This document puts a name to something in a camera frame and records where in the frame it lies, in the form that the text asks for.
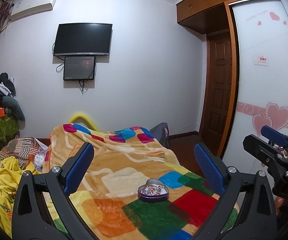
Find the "purple heart-shaped jewelry tin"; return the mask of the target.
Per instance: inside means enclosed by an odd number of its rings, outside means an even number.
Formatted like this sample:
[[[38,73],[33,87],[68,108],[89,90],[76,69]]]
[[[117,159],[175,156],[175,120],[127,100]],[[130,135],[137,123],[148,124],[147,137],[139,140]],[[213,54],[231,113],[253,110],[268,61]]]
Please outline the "purple heart-shaped jewelry tin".
[[[169,189],[162,181],[151,178],[138,188],[137,196],[146,203],[163,202],[169,197]]]

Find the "jewelry pile in tin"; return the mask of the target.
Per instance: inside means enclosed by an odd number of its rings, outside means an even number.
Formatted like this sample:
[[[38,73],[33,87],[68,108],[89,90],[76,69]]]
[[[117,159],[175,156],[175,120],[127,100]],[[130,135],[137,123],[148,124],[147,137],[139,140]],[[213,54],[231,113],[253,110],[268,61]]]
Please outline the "jewelry pile in tin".
[[[140,193],[144,196],[153,197],[166,194],[167,191],[165,187],[160,184],[147,184],[141,189]]]

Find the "white wardrobe sliding door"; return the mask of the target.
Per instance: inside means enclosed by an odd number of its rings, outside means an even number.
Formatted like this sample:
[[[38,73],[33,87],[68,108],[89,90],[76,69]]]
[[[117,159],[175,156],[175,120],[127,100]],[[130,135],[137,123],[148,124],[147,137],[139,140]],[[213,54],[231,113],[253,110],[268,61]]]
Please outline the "white wardrobe sliding door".
[[[237,30],[239,87],[224,163],[254,173],[261,163],[243,148],[265,125],[288,135],[288,0],[230,4]]]

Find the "striped patterned bedsheet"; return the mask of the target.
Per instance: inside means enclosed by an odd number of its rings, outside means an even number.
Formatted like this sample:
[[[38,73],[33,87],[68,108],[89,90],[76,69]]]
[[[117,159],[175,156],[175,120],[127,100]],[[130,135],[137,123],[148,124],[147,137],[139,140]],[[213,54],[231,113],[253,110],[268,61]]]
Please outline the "striped patterned bedsheet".
[[[42,172],[47,146],[33,137],[15,138],[0,150],[0,162],[8,157],[15,157],[20,168],[32,163],[35,169]]]

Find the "colourful patchwork fleece blanket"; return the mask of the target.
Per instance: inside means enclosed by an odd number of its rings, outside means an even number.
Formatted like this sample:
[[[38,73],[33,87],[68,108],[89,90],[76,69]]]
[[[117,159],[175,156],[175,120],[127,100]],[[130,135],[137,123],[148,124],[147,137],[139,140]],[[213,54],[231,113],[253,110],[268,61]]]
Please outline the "colourful patchwork fleece blanket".
[[[190,239],[219,200],[143,127],[103,133],[63,124],[50,140],[44,172],[62,166],[85,142],[93,145],[94,159],[69,198],[100,239]],[[151,178],[169,189],[167,200],[138,199],[138,188]]]

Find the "dark grey bag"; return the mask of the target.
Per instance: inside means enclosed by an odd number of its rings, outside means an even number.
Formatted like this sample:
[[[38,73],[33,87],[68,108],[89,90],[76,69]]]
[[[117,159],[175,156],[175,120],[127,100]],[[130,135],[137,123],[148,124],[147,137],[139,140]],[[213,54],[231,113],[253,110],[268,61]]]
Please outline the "dark grey bag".
[[[169,129],[166,122],[159,123],[149,131],[162,146],[169,148]]]

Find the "brown wooden door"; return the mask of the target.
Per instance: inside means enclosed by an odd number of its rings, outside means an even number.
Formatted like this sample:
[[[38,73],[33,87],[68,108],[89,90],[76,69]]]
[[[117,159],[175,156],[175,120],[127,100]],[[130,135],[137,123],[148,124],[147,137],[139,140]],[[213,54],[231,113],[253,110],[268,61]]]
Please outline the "brown wooden door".
[[[223,137],[230,95],[232,53],[230,33],[207,36],[206,88],[200,137],[216,155]]]

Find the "yellow cloth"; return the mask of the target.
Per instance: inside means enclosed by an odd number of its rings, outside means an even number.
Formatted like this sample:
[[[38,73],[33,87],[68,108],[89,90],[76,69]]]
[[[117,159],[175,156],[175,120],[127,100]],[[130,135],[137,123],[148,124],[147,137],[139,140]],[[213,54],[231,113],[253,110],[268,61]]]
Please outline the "yellow cloth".
[[[8,157],[0,162],[0,227],[8,236],[11,236],[11,219],[17,189],[25,171],[40,173],[31,162],[25,168],[20,168],[15,157]]]

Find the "green patterned box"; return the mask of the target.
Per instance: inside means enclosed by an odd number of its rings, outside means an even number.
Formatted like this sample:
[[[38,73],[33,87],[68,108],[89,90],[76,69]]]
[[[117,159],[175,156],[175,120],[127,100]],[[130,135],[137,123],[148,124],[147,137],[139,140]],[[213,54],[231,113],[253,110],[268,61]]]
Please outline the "green patterned box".
[[[16,118],[9,115],[0,118],[0,142],[6,142],[8,137],[12,137],[18,132],[19,126]]]

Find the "pile of dark clothes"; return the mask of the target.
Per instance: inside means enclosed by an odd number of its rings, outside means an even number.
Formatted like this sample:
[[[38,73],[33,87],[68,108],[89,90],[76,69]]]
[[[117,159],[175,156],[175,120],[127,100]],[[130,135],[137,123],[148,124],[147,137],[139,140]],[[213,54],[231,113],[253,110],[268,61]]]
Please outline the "pile of dark clothes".
[[[25,121],[24,113],[16,98],[14,79],[7,73],[0,74],[0,108],[4,113],[13,116],[16,120]]]

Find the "wooden upper cabinet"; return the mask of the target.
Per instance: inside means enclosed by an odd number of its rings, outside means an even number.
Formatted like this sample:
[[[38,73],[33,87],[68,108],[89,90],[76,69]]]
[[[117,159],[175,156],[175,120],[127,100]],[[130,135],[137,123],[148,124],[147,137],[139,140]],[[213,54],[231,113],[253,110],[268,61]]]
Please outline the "wooden upper cabinet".
[[[183,0],[177,4],[177,22],[202,35],[228,29],[227,1]]]

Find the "white air conditioner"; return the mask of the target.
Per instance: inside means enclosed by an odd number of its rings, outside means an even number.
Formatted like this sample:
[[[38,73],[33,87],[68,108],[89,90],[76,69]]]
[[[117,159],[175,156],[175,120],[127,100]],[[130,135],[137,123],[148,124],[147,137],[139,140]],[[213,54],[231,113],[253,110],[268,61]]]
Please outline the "white air conditioner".
[[[22,0],[16,2],[10,15],[10,21],[14,22],[22,18],[52,11],[56,0]]]

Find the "yellow curved bed rail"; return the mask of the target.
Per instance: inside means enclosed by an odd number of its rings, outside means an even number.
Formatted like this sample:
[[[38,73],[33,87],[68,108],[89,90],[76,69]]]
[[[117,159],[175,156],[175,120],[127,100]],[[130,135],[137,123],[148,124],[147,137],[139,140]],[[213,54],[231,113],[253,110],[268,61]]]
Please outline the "yellow curved bed rail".
[[[99,128],[96,124],[84,113],[73,114],[68,123],[75,123],[76,121],[82,121],[88,128],[99,132]]]

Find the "small black wall monitor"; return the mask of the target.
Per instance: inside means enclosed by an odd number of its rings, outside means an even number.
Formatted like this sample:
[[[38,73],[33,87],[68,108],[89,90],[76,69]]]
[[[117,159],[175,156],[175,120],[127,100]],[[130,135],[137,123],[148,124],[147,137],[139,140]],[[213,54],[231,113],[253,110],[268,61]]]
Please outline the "small black wall monitor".
[[[96,58],[94,56],[69,56],[64,61],[64,81],[87,81],[94,79]]]

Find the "black wall television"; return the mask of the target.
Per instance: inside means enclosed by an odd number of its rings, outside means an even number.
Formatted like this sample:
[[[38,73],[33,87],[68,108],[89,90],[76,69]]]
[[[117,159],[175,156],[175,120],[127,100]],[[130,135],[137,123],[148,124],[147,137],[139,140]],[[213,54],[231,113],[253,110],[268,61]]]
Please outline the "black wall television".
[[[58,25],[54,56],[109,55],[112,24],[64,23]]]

